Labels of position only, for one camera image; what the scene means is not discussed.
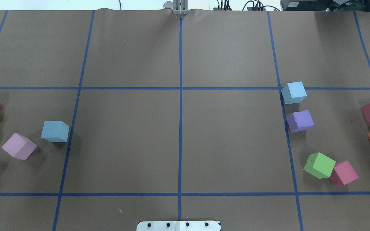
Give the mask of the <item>light blue foam block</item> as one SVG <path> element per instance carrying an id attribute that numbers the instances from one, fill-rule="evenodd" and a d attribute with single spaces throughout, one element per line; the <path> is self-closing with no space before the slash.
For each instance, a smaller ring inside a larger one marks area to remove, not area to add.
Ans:
<path id="1" fill-rule="evenodd" d="M 47 120 L 43 124 L 41 138 L 51 143 L 67 142 L 69 129 L 63 121 Z"/>
<path id="2" fill-rule="evenodd" d="M 281 90 L 285 104 L 300 103 L 307 97 L 303 82 L 287 83 Z"/>

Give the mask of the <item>purple foam block right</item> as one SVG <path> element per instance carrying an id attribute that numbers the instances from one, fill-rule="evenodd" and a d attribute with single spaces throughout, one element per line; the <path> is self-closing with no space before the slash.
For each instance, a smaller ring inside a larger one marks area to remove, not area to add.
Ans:
<path id="1" fill-rule="evenodd" d="M 306 131 L 315 125 L 309 110 L 294 112 L 286 121 L 291 133 Z"/>

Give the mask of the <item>black monitor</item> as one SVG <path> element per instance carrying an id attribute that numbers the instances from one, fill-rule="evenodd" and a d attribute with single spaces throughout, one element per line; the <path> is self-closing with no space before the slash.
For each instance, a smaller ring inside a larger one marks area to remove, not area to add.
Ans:
<path id="1" fill-rule="evenodd" d="M 370 0 L 281 0 L 283 11 L 370 12 Z"/>

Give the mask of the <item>light pink foam block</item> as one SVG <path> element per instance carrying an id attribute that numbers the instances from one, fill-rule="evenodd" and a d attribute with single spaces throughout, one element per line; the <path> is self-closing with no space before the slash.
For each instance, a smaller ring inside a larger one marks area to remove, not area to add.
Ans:
<path id="1" fill-rule="evenodd" d="M 20 160 L 26 160 L 36 148 L 35 143 L 19 133 L 14 133 L 2 146 L 2 149 L 10 156 Z"/>

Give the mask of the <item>pink foam block near green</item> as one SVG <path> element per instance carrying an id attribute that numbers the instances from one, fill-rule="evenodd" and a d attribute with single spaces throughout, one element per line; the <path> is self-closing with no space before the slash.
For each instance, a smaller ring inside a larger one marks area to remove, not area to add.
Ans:
<path id="1" fill-rule="evenodd" d="M 349 161 L 337 162 L 329 177 L 330 183 L 335 186 L 347 185 L 357 179 L 359 176 Z"/>

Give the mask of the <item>aluminium frame post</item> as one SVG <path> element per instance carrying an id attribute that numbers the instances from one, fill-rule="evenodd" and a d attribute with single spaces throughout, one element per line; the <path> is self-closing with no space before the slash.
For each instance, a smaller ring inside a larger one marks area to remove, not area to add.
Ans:
<path id="1" fill-rule="evenodd" d="M 173 14 L 188 15 L 188 0 L 173 0 Z"/>

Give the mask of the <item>white metal base plate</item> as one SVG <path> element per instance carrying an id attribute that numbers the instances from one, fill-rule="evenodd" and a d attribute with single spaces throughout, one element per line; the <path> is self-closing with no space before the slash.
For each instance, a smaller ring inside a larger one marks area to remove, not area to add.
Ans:
<path id="1" fill-rule="evenodd" d="M 139 222 L 137 231 L 220 231 L 220 221 L 143 221 Z"/>

